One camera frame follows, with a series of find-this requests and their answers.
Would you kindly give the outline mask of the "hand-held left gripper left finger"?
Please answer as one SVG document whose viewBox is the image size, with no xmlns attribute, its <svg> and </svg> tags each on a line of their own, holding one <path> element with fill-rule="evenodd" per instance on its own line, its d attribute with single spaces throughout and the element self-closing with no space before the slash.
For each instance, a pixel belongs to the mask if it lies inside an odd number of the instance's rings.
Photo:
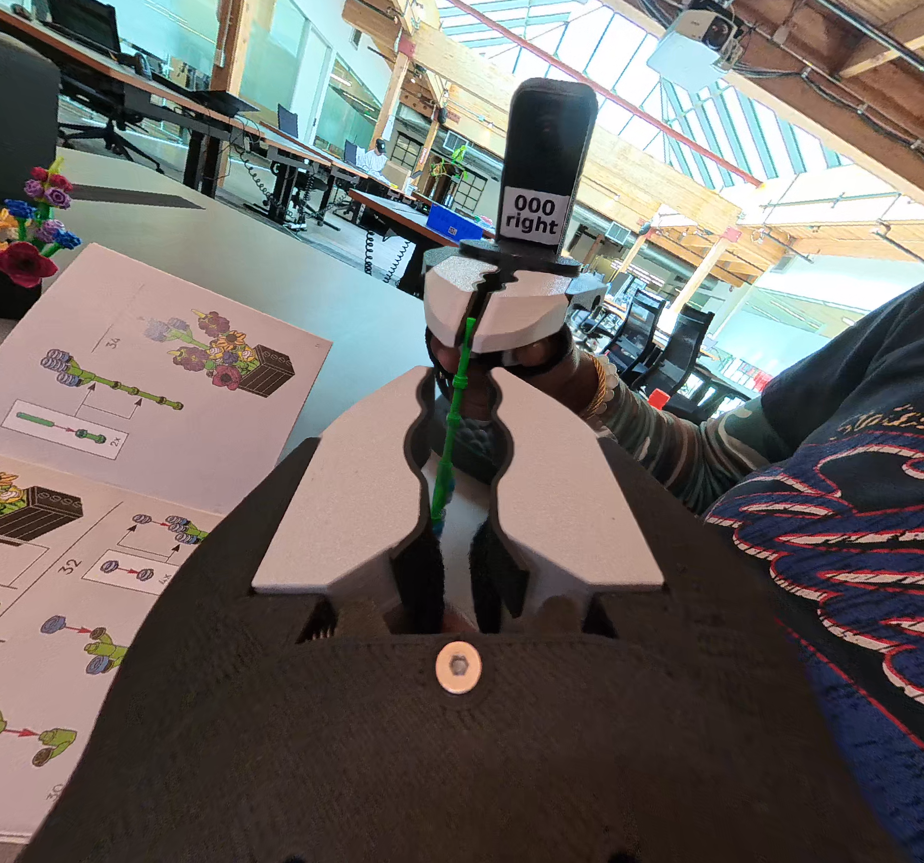
<svg viewBox="0 0 924 863">
<path fill-rule="evenodd" d="M 252 590 L 368 600 L 412 634 L 442 631 L 445 568 L 422 472 L 433 401 L 433 369 L 417 366 L 321 433 Z"/>
</svg>

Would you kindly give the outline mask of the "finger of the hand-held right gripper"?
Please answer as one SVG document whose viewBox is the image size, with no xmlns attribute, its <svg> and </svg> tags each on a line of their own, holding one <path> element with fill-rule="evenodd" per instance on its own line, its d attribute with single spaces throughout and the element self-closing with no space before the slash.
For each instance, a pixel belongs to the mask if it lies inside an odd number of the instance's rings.
<svg viewBox="0 0 924 863">
<path fill-rule="evenodd" d="M 570 283 L 547 272 L 516 273 L 488 296 L 472 337 L 473 353 L 503 353 L 554 335 L 570 304 Z"/>
<path fill-rule="evenodd" d="M 457 346 L 478 290 L 498 268 L 475 258 L 445 258 L 424 278 L 424 314 L 428 330 L 442 345 Z"/>
</svg>

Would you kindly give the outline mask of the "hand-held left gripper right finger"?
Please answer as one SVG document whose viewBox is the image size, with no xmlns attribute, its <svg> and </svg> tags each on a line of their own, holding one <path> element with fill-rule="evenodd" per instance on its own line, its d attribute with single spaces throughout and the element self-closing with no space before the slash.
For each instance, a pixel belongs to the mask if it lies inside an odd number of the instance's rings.
<svg viewBox="0 0 924 863">
<path fill-rule="evenodd" d="M 603 595 L 660 591 L 663 571 L 602 437 L 512 372 L 493 369 L 490 380 L 502 454 L 469 552 L 479 631 L 525 625 L 554 598 L 583 622 Z"/>
</svg>

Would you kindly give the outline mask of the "green lego rod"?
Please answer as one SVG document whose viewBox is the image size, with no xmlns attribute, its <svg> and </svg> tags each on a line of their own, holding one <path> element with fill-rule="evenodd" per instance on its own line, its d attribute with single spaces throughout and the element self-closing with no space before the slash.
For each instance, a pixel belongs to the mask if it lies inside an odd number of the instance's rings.
<svg viewBox="0 0 924 863">
<path fill-rule="evenodd" d="M 456 443 L 456 434 L 461 422 L 460 408 L 464 399 L 465 391 L 458 392 L 453 387 L 453 395 L 450 401 L 449 409 L 445 418 L 445 441 L 436 469 L 434 486 L 445 487 L 450 480 L 455 481 L 453 457 Z"/>
</svg>

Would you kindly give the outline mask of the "lego flower bouquet model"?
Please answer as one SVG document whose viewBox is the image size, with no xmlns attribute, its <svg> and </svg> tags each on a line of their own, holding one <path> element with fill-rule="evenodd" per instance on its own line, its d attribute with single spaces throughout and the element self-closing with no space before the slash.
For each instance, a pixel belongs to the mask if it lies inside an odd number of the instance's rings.
<svg viewBox="0 0 924 863">
<path fill-rule="evenodd" d="M 58 215 L 69 209 L 74 186 L 58 156 L 34 166 L 23 185 L 24 197 L 4 199 L 1 210 L 1 318 L 17 322 L 36 304 L 45 280 L 59 272 L 54 260 L 82 240 Z"/>
</svg>

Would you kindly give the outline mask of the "person's right forearm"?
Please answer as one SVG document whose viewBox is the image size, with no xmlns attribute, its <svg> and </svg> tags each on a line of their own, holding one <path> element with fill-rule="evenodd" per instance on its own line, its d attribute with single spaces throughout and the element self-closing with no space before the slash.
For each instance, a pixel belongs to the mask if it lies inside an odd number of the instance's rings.
<svg viewBox="0 0 924 863">
<path fill-rule="evenodd" d="M 696 424 L 654 408 L 606 364 L 608 400 L 592 424 L 611 435 L 695 515 L 704 515 L 754 472 L 795 451 L 763 410 L 760 399 Z"/>
</svg>

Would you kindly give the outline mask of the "lego instruction booklet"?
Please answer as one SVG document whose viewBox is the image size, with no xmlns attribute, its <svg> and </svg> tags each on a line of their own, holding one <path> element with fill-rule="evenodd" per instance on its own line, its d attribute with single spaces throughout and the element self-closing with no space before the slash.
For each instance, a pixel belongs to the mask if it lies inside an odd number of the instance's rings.
<svg viewBox="0 0 924 863">
<path fill-rule="evenodd" d="M 276 465 L 331 347 L 97 244 L 2 343 L 2 843 L 40 826 L 144 618 Z"/>
</svg>

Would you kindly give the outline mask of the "person's right hand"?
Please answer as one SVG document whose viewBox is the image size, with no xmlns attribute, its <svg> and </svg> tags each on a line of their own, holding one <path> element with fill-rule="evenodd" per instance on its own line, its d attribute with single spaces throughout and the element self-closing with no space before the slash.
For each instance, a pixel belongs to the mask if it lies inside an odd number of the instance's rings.
<svg viewBox="0 0 924 863">
<path fill-rule="evenodd" d="M 566 327 L 554 335 L 499 354 L 476 354 L 468 361 L 468 386 L 460 406 L 464 418 L 491 419 L 494 388 L 491 370 L 504 367 L 577 415 L 595 401 L 600 385 L 598 366 L 580 350 Z"/>
</svg>

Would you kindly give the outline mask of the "blue storage bin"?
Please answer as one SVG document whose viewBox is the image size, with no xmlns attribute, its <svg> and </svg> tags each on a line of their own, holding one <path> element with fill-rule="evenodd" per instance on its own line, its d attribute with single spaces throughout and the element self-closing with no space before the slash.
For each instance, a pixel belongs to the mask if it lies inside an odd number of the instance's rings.
<svg viewBox="0 0 924 863">
<path fill-rule="evenodd" d="M 484 230 L 478 223 L 439 203 L 431 205 L 427 214 L 426 226 L 429 230 L 454 243 L 479 240 L 485 237 Z"/>
</svg>

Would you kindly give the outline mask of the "green potted plant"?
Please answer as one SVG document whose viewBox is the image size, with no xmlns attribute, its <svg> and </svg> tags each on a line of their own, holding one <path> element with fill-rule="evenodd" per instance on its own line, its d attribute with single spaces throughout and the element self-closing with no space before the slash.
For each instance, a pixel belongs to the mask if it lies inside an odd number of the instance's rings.
<svg viewBox="0 0 924 863">
<path fill-rule="evenodd" d="M 452 208 L 457 188 L 466 179 L 464 162 L 467 152 L 468 144 L 462 144 L 449 157 L 443 157 L 433 164 L 433 191 L 430 195 L 433 203 Z"/>
</svg>

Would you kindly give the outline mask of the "wooden office desk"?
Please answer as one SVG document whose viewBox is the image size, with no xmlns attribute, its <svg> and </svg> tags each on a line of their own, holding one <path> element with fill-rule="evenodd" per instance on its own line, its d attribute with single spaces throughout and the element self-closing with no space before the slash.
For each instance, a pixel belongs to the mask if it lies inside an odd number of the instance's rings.
<svg viewBox="0 0 924 863">
<path fill-rule="evenodd" d="M 202 101 L 202 95 L 175 90 L 145 77 L 128 64 L 128 57 L 94 51 L 51 27 L 30 21 L 2 7 L 2 31 L 25 42 L 60 69 L 65 91 L 75 92 L 116 127 L 150 119 L 187 130 L 190 134 L 183 184 L 214 198 L 219 187 L 219 164 L 225 144 L 244 147 L 263 141 L 259 130 L 227 116 Z"/>
<path fill-rule="evenodd" d="M 445 257 L 448 249 L 457 249 L 459 244 L 451 236 L 428 227 L 425 215 L 399 201 L 370 195 L 351 188 L 351 199 L 369 210 L 386 228 L 414 245 L 412 256 L 398 281 L 398 290 L 422 299 L 424 276 L 428 268 L 425 255 L 432 250 L 438 254 L 437 262 Z"/>
</svg>

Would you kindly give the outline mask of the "black office chair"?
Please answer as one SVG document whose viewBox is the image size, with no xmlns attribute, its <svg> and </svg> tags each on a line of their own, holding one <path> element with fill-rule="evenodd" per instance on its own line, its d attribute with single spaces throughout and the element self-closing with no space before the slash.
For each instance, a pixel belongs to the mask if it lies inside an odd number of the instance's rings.
<svg viewBox="0 0 924 863">
<path fill-rule="evenodd" d="M 46 0 L 49 25 L 56 32 L 77 44 L 89 48 L 108 61 L 121 64 L 123 53 L 119 40 L 115 8 L 97 0 Z M 139 105 L 150 105 L 151 99 L 141 90 L 119 80 L 104 77 L 85 65 L 61 69 L 63 95 L 84 105 L 106 120 L 103 127 L 81 123 L 60 122 L 59 137 L 70 148 L 75 141 L 100 140 L 111 153 L 133 161 L 138 154 L 150 162 L 157 173 L 165 173 L 155 157 L 145 153 L 126 139 L 122 132 L 128 126 L 139 126 L 145 114 Z"/>
<path fill-rule="evenodd" d="M 665 347 L 649 350 L 623 374 L 623 381 L 632 391 L 645 395 L 657 390 L 674 395 L 694 371 L 713 319 L 713 312 L 685 305 L 677 315 Z"/>
</svg>

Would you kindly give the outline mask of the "white ceiling projector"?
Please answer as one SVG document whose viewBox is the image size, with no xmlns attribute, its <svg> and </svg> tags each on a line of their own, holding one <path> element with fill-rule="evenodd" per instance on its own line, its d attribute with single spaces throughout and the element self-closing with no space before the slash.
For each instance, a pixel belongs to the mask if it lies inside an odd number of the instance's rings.
<svg viewBox="0 0 924 863">
<path fill-rule="evenodd" d="M 748 32 L 733 12 L 734 1 L 690 0 L 657 41 L 646 66 L 690 96 L 724 79 L 742 56 Z"/>
</svg>

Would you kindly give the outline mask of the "person's black lettered jersey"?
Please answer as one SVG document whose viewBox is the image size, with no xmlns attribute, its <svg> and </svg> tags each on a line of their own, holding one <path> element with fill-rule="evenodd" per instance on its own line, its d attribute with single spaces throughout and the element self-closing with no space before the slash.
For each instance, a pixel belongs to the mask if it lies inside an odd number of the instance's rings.
<svg viewBox="0 0 924 863">
<path fill-rule="evenodd" d="M 922 861 L 922 285 L 774 377 L 759 414 L 765 463 L 706 519 L 779 590 L 865 800 Z"/>
</svg>

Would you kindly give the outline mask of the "black laptop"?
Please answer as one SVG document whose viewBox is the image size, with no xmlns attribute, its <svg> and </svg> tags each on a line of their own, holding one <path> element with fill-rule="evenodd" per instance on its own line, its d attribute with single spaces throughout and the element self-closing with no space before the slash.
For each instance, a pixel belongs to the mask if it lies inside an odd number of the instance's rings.
<svg viewBox="0 0 924 863">
<path fill-rule="evenodd" d="M 229 118 L 260 111 L 260 106 L 249 103 L 228 91 L 186 89 L 157 73 L 152 74 L 152 80 L 168 90 L 190 99 L 192 102 Z"/>
</svg>

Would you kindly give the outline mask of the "black rectangular block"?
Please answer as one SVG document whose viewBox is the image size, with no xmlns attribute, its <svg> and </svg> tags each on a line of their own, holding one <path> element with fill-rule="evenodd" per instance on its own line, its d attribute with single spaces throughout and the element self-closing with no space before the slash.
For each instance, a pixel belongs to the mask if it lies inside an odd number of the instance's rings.
<svg viewBox="0 0 924 863">
<path fill-rule="evenodd" d="M 22 198 L 32 169 L 55 160 L 59 89 L 52 61 L 1 35 L 1 199 Z"/>
</svg>

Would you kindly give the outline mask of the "wooden support post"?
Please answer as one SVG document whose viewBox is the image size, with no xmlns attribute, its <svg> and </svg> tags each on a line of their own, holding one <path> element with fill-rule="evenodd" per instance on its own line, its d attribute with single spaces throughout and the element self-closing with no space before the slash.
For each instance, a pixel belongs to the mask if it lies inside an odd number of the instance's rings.
<svg viewBox="0 0 924 863">
<path fill-rule="evenodd" d="M 243 80 L 251 22 L 258 0 L 221 0 L 211 89 L 237 96 Z"/>
</svg>

